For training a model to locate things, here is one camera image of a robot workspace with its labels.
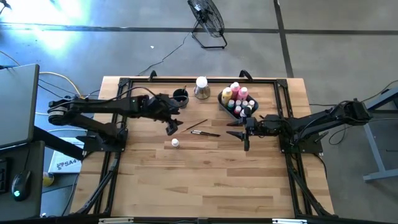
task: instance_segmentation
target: wooden table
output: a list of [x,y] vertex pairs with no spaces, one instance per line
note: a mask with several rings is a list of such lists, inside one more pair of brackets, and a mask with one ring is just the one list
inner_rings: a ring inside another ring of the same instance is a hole
[[[116,96],[119,79],[104,77],[99,98]],[[310,114],[303,79],[287,80],[294,116]],[[166,125],[160,122],[146,118],[127,120],[129,137],[119,166],[112,216],[293,217],[285,157],[279,152],[278,139],[252,137],[250,151],[244,152],[243,143],[225,133],[243,130],[242,127],[227,127],[233,120],[219,108],[217,95],[226,84],[210,83],[211,96],[206,100],[194,97],[194,83],[186,85],[190,101],[187,108],[175,116],[184,123],[174,135],[167,136]],[[146,86],[154,93],[172,95],[184,83],[138,83],[134,86]],[[257,118],[277,114],[272,85],[245,86],[259,102],[259,109],[254,113]],[[148,92],[136,89],[132,96],[141,94]],[[110,122],[111,114],[96,114],[95,119]],[[208,121],[195,129],[218,133],[221,137],[182,132],[204,119]],[[171,146],[173,138],[180,141],[180,149]],[[96,152],[83,161],[71,212],[78,210],[98,185],[103,157],[104,153]],[[311,154],[303,154],[303,164],[309,189],[324,208],[333,213],[323,165]],[[300,208],[304,211],[302,195],[299,190],[298,193]],[[101,210],[106,198],[103,198]]]

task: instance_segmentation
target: pink paint bottle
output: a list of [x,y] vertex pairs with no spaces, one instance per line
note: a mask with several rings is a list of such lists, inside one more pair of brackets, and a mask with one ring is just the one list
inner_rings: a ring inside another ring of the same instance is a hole
[[238,97],[236,97],[236,99],[245,101],[248,95],[249,95],[248,89],[246,87],[242,87],[242,89],[239,90]]
[[241,87],[239,86],[239,83],[234,82],[231,84],[232,100],[236,100],[236,97],[238,96],[240,89],[241,89]]

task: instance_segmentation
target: yellow cable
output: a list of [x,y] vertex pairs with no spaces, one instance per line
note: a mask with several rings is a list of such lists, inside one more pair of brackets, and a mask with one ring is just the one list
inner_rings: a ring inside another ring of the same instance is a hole
[[18,66],[20,66],[20,64],[19,64],[16,60],[14,60],[10,55],[8,55],[8,54],[2,52],[1,50],[0,50],[0,53],[4,54],[4,55],[7,56],[9,59],[13,60]]

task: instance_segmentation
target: desk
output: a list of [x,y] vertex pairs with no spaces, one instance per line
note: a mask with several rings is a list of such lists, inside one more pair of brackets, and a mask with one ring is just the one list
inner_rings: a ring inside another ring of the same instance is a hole
[[[26,156],[29,150],[26,169],[30,170],[30,195],[23,201],[17,202],[11,194],[12,180],[15,175],[24,169]],[[30,142],[0,151],[0,158],[8,158],[11,163],[8,192],[0,194],[0,221],[37,218],[40,215],[42,201],[42,176],[44,160],[44,142]]]
[[[99,98],[116,96],[119,79],[104,77]],[[287,81],[294,116],[310,114],[304,81],[300,78]],[[119,166],[112,217],[294,217],[285,157],[279,152],[278,139],[253,137],[250,151],[244,152],[243,143],[225,133],[243,130],[227,127],[233,120],[219,108],[217,95],[225,83],[209,83],[211,96],[206,100],[194,97],[194,83],[134,84],[170,95],[184,85],[190,101],[175,116],[184,123],[174,135],[167,136],[166,125],[160,122],[146,118],[127,120],[129,137]],[[244,86],[259,102],[256,117],[277,113],[272,86],[258,83]],[[132,92],[132,96],[141,94],[148,92],[142,89]],[[95,115],[96,120],[104,123],[110,122],[111,117],[111,114]],[[218,133],[221,137],[182,132],[204,119],[208,121],[195,129]],[[180,141],[180,149],[171,147],[173,138]],[[95,152],[83,161],[71,212],[81,208],[98,185],[103,157],[103,153]],[[303,163],[309,189],[333,213],[322,164],[310,154],[303,154]]]

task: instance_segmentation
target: gray floor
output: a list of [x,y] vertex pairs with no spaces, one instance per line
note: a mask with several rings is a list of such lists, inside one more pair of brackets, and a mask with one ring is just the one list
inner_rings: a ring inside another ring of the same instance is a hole
[[[191,28],[195,22],[186,0],[64,0],[53,1],[55,5],[51,1],[8,2],[13,11],[3,12],[0,17],[3,22],[177,28]],[[271,0],[214,2],[227,28],[278,28]],[[286,29],[397,29],[398,2],[394,0],[280,0],[280,6]],[[39,63],[41,71],[67,75],[87,94],[100,88],[104,75],[137,75],[181,44],[185,36],[182,32],[1,30],[0,49],[21,64]],[[198,36],[204,42],[219,41],[204,33]],[[227,48],[214,51],[203,50],[192,38],[187,38],[183,47],[154,69],[158,75],[173,76],[236,77],[241,69],[254,77],[287,76],[279,34],[227,33],[225,36]],[[364,99],[398,77],[398,35],[287,35],[286,38],[294,77],[304,78],[311,103]],[[0,62],[12,63],[4,57]],[[43,75],[42,78],[73,91],[58,77]],[[40,89],[37,111],[45,111],[50,100],[56,97]],[[323,109],[314,106],[312,111]],[[45,116],[36,116],[36,125],[46,130],[59,128],[49,125]],[[372,128],[383,136],[386,129],[396,133],[398,124],[380,121]],[[72,137],[79,133],[54,134]],[[370,184],[362,180],[364,174],[377,169],[363,129],[349,129],[339,146],[329,145],[327,139],[322,144],[335,213],[346,218],[398,222],[398,178]],[[398,168],[398,154],[385,153],[387,147],[394,146],[393,143],[380,146],[386,167]],[[48,150],[45,169],[50,156]],[[70,185],[74,175],[57,180],[57,186]],[[43,194],[42,212],[60,215],[70,191],[66,187]]]

